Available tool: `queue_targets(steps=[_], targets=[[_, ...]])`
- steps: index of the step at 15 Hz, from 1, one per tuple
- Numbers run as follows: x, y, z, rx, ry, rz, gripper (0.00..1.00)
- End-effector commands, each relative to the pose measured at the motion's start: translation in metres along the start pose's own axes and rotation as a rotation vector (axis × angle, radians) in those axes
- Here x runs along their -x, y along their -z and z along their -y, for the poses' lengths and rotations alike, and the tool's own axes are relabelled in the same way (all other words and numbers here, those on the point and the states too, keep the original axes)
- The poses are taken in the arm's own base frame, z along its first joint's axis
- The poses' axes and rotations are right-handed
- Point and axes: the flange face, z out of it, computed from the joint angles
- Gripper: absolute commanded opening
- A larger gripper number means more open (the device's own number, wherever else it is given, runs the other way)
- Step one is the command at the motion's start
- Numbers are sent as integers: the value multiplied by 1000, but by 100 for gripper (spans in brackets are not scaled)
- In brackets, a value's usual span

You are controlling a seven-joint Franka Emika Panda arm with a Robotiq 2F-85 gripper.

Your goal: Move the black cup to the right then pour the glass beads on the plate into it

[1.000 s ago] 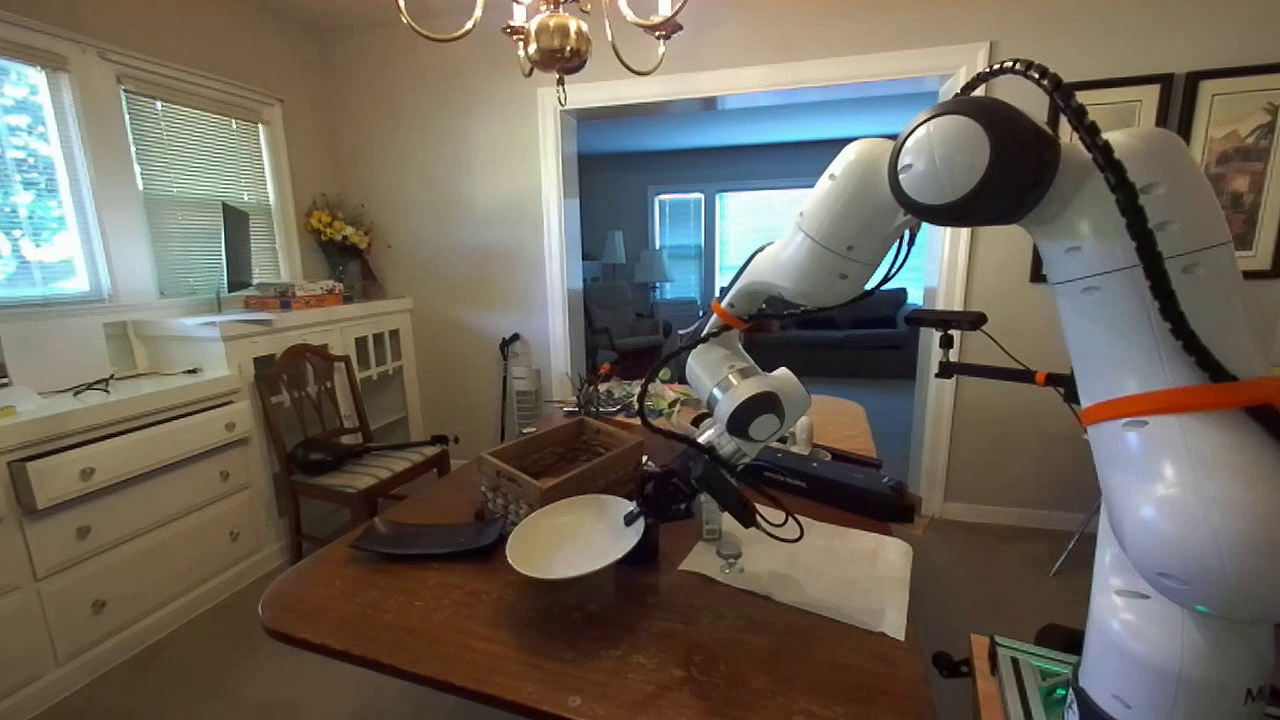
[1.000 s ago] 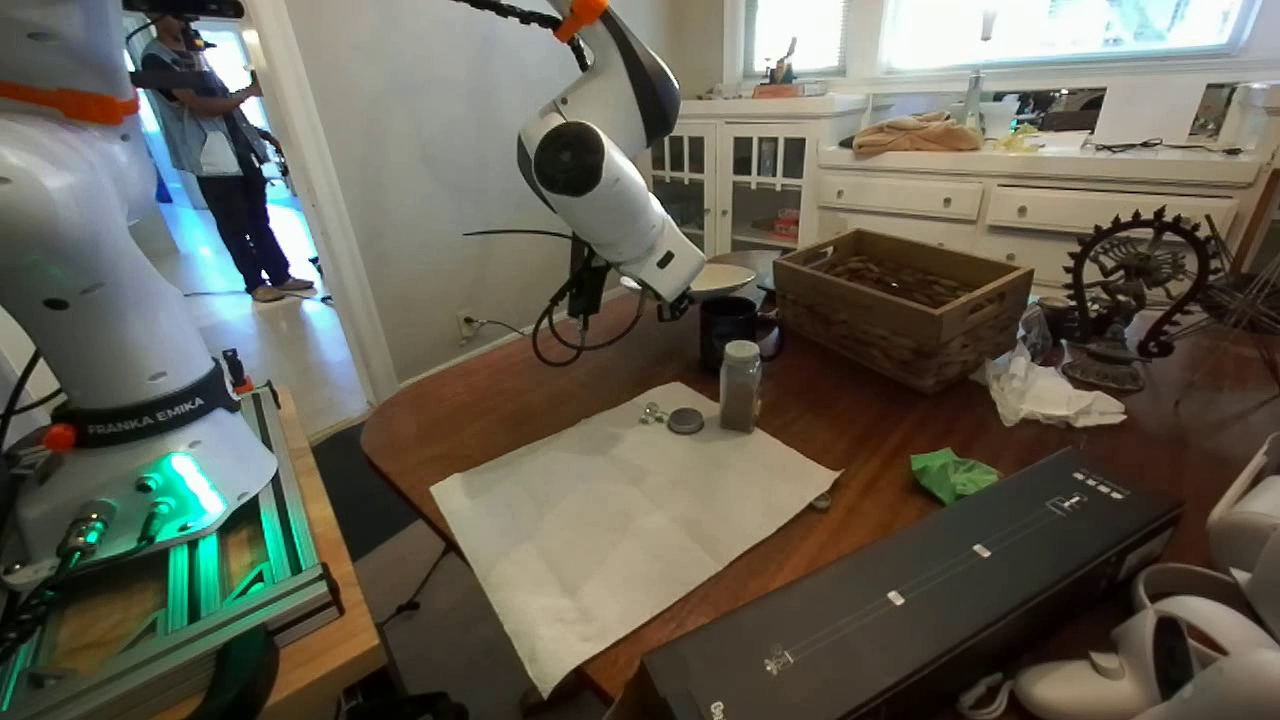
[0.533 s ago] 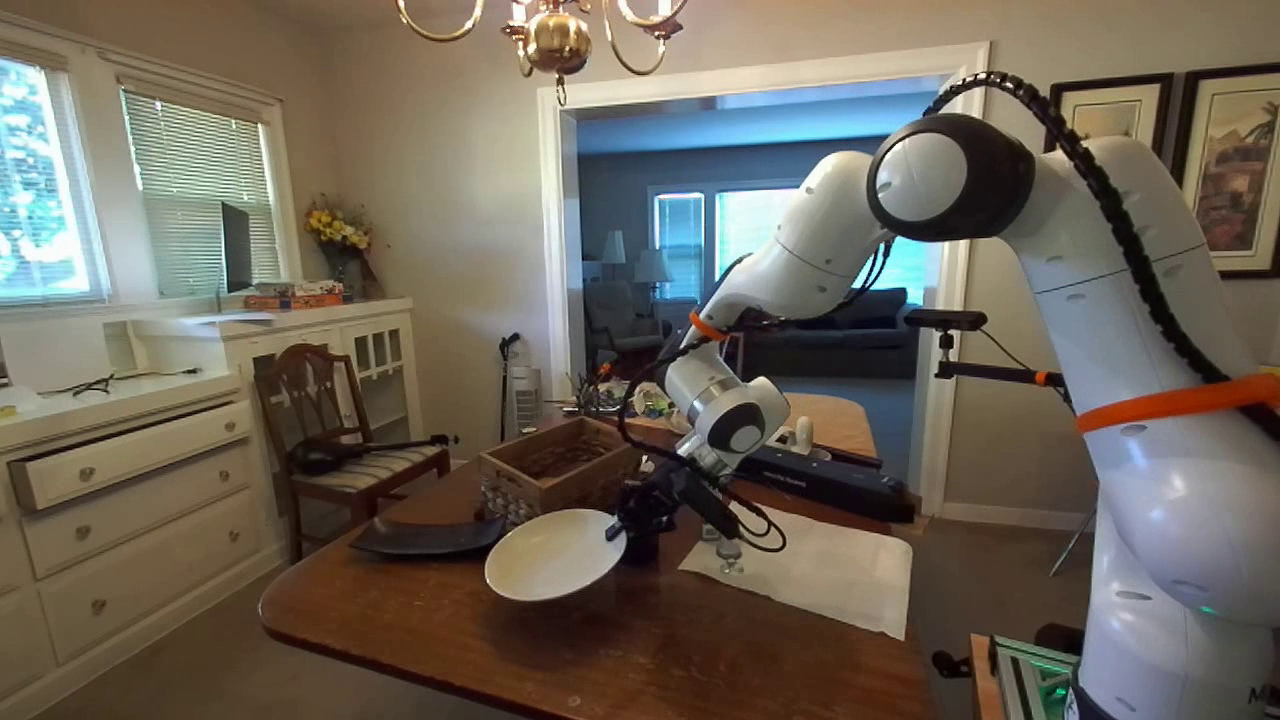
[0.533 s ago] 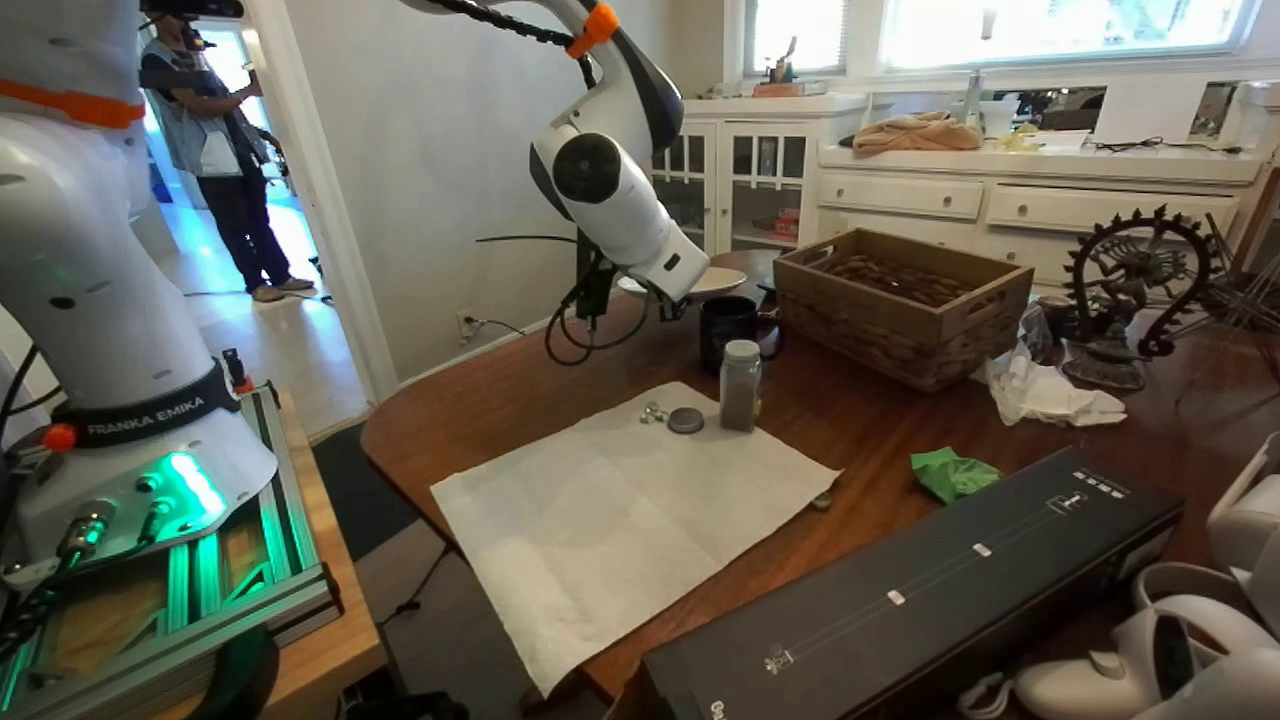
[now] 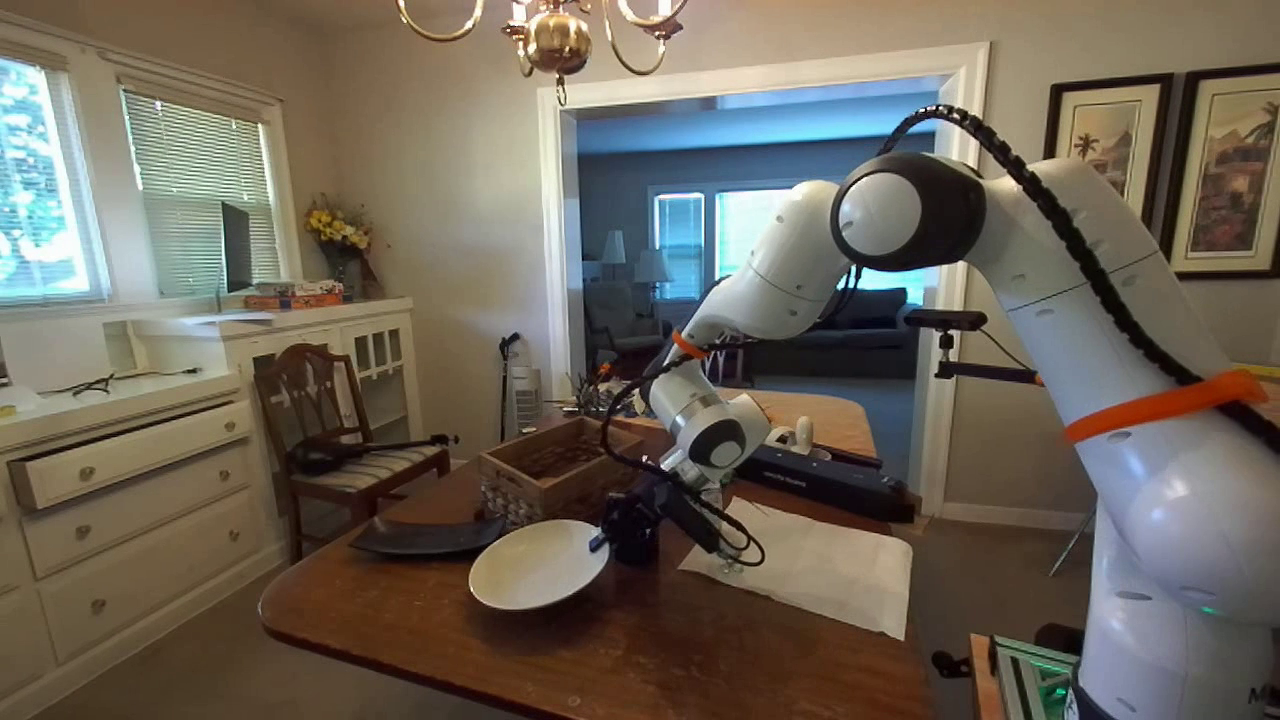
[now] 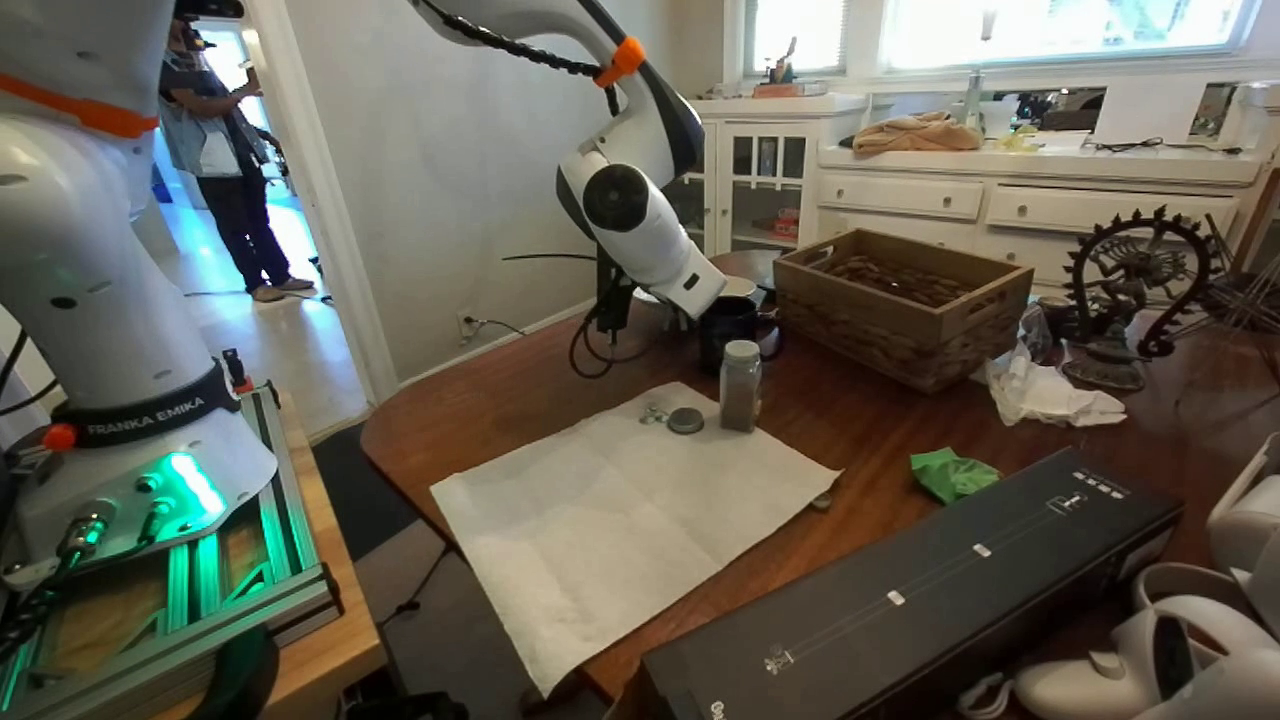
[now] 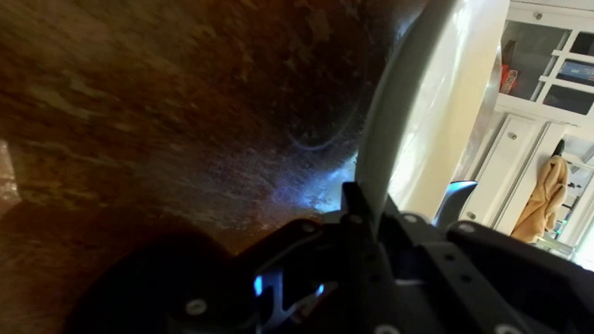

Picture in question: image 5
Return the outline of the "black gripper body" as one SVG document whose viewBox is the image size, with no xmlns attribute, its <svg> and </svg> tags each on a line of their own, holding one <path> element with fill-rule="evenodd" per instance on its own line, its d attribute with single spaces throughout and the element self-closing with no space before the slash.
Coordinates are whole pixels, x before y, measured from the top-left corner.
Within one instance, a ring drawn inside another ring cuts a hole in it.
<svg viewBox="0 0 1280 720">
<path fill-rule="evenodd" d="M 723 557 L 723 558 L 742 558 L 743 557 L 743 541 L 732 541 L 735 519 L 707 505 L 704 495 L 690 490 L 677 478 L 653 478 L 644 486 L 649 505 L 672 519 L 696 547 Z"/>
</svg>

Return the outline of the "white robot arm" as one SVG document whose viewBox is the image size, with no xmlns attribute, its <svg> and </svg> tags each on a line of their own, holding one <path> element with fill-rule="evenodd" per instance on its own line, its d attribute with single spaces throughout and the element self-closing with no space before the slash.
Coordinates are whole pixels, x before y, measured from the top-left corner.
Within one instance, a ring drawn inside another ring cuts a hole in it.
<svg viewBox="0 0 1280 720">
<path fill-rule="evenodd" d="M 768 436 L 700 354 L 792 339 L 851 268 L 974 263 L 1018 329 L 1098 490 L 1092 594 L 1072 720 L 1267 720 L 1280 631 L 1280 430 L 1266 388 L 1188 303 L 1126 194 L 1082 161 L 1020 161 L 954 117 L 995 176 L 885 148 L 845 178 L 797 185 L 751 259 L 669 339 L 649 407 L 661 470 L 704 490 Z"/>
</svg>

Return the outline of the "green robot base frame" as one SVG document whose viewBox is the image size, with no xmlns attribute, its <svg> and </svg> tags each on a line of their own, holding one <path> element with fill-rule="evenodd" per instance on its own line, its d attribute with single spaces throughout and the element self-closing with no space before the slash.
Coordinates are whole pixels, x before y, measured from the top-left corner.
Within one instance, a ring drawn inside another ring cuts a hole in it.
<svg viewBox="0 0 1280 720">
<path fill-rule="evenodd" d="M 1032 640 L 974 631 L 975 720 L 1070 720 L 1082 626 L 1040 626 Z"/>
</svg>

